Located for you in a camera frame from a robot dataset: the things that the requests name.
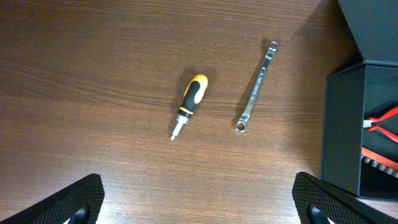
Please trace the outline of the red handled side cutters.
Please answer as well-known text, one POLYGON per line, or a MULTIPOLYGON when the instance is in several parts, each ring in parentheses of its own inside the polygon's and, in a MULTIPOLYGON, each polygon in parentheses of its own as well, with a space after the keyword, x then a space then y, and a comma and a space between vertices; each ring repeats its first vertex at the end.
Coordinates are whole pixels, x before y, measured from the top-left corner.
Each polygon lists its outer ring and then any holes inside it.
POLYGON ((368 116, 363 121, 363 128, 368 132, 381 134, 388 140, 397 143, 397 106, 382 114, 368 116))

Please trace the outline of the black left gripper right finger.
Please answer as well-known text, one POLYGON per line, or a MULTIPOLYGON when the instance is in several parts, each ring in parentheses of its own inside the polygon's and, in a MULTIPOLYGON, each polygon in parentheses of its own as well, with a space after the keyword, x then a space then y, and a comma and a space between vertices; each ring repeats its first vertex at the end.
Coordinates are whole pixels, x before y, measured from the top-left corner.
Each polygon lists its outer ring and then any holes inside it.
POLYGON ((296 174, 292 196, 304 224, 397 224, 397 219, 306 172, 296 174))

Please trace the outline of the orange socket rail with sockets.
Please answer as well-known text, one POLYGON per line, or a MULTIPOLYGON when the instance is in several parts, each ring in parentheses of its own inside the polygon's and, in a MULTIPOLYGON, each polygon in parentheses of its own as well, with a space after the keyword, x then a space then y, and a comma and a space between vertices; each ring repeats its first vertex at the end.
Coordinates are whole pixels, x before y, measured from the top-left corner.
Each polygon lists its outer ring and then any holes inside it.
POLYGON ((371 167, 381 170, 395 178, 397 178, 397 166, 398 164, 386 157, 383 157, 369 149, 362 147, 361 156, 366 164, 371 167))

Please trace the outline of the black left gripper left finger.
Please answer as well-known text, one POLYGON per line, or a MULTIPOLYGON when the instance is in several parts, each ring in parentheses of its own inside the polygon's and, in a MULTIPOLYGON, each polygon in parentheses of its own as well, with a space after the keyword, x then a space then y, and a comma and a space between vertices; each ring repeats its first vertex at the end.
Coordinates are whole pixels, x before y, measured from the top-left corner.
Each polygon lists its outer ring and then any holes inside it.
POLYGON ((104 200, 101 176, 89 174, 2 223, 95 224, 104 200))

